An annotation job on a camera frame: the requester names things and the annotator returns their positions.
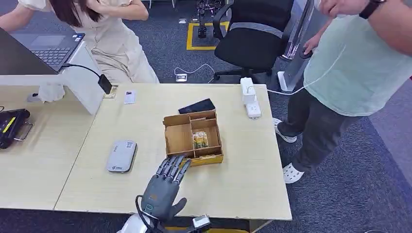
white shoe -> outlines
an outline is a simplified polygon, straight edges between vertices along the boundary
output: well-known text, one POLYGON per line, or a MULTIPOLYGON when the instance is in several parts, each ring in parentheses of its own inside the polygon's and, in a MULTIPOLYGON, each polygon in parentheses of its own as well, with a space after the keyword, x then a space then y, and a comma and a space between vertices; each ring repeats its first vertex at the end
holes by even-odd
POLYGON ((295 183, 303 176, 303 171, 296 170, 292 163, 283 168, 283 179, 285 183, 295 183))
POLYGON ((288 137, 288 136, 284 136, 279 132, 279 129, 277 128, 277 125, 282 122, 281 120, 277 119, 277 118, 272 118, 272 123, 273 123, 273 127, 275 128, 275 132, 277 135, 279 135, 283 140, 285 140, 288 143, 294 143, 296 142, 297 137, 288 137))

white card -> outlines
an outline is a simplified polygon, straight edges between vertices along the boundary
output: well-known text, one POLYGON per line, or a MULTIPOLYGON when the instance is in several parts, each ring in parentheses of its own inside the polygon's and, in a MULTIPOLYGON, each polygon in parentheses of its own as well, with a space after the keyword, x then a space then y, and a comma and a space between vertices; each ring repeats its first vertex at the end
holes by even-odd
POLYGON ((126 91, 124 104, 136 103, 136 91, 126 91))

watch strap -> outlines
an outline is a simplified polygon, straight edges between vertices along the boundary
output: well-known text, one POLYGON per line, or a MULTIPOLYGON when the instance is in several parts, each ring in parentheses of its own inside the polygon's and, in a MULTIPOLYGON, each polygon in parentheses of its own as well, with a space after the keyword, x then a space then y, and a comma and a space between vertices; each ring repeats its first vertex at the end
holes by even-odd
POLYGON ((359 14, 360 17, 364 19, 368 19, 371 14, 378 8, 380 3, 370 0, 368 5, 366 5, 365 9, 359 14))

wristwatch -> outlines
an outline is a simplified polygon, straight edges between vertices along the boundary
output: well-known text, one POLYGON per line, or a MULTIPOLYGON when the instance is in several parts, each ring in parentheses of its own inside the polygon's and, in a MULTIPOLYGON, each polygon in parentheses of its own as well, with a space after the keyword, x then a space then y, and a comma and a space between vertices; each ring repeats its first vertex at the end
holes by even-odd
POLYGON ((365 9, 359 14, 360 17, 364 19, 368 19, 369 16, 383 3, 385 3, 386 0, 369 0, 368 5, 365 7, 365 9))

smartphone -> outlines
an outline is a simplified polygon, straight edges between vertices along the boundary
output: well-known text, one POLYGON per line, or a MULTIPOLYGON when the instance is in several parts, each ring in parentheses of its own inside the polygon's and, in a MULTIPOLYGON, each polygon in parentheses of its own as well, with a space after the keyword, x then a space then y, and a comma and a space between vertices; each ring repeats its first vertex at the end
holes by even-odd
POLYGON ((187 107, 179 109, 179 113, 180 114, 197 113, 197 112, 203 112, 203 111, 210 111, 214 109, 216 108, 215 108, 215 105, 213 105, 212 101, 210 99, 206 99, 206 100, 202 100, 200 102, 197 102, 187 107))

